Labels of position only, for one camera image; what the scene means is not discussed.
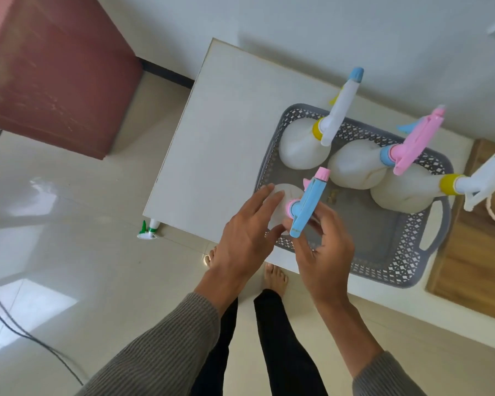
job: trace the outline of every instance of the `black baseboard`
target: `black baseboard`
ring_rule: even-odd
[[[194,80],[184,76],[180,75],[179,73],[176,73],[174,71],[168,70],[167,68],[163,68],[162,66],[156,65],[153,62],[147,61],[146,59],[140,58],[139,61],[141,61],[141,65],[143,66],[143,69],[147,72],[150,72],[154,75],[158,75],[164,79],[167,79],[168,81],[177,83],[180,86],[184,86],[188,89],[192,89],[194,85]]]

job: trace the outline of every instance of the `hand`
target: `hand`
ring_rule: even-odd
[[[284,232],[282,224],[267,235],[271,215],[284,192],[269,195],[275,186],[262,186],[225,225],[213,264],[195,292],[205,296],[222,314],[260,268]]]
[[[312,251],[304,232],[292,238],[299,273],[317,306],[346,304],[354,243],[343,221],[330,207],[318,203],[314,216],[321,224],[313,220],[309,224],[323,237],[321,246]],[[290,230],[292,220],[285,219],[283,224]]]

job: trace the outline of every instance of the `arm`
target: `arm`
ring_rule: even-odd
[[[220,317],[271,253],[284,227],[266,228],[282,192],[264,186],[227,223],[213,265],[161,322],[102,368],[79,396],[189,394],[218,341]]]
[[[293,238],[301,278],[354,378],[356,396],[424,396],[402,367],[376,342],[347,294],[354,244],[337,213],[319,203],[310,225],[322,236],[315,251],[304,234]],[[286,228],[291,220],[284,221]]]

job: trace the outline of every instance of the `gray plastic basket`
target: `gray plastic basket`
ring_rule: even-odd
[[[279,157],[279,141],[284,129],[295,119],[319,119],[326,115],[328,111],[305,104],[286,109],[266,152],[255,191],[269,183],[290,183],[303,188],[303,178],[310,179],[317,167],[298,171],[285,166]],[[369,139],[380,146],[403,142],[400,136],[346,118],[332,142],[330,155],[356,139]],[[415,162],[434,175],[453,173],[449,159],[433,150],[425,149]],[[329,204],[328,198],[335,189],[338,191],[336,202]],[[321,200],[337,211],[354,239],[356,253],[351,272],[399,288],[408,288],[420,280],[429,256],[446,237],[451,221],[448,198],[437,197],[442,203],[442,223],[432,244],[423,250],[420,242],[431,207],[416,214],[385,210],[372,200],[370,191],[339,187],[330,180]],[[313,249],[320,245],[320,236],[312,228],[307,226],[304,233]],[[294,251],[290,236],[281,236],[277,246]]]

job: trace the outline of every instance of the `blue trigger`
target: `blue trigger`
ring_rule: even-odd
[[[415,127],[420,123],[422,119],[418,119],[416,122],[410,123],[408,125],[399,125],[398,130],[400,132],[410,134],[412,131],[414,131]]]
[[[317,203],[321,200],[321,195],[325,187],[325,180],[312,178],[302,198],[291,205],[290,213],[293,217],[293,223],[290,229],[290,236],[293,238],[300,236],[314,213]]]

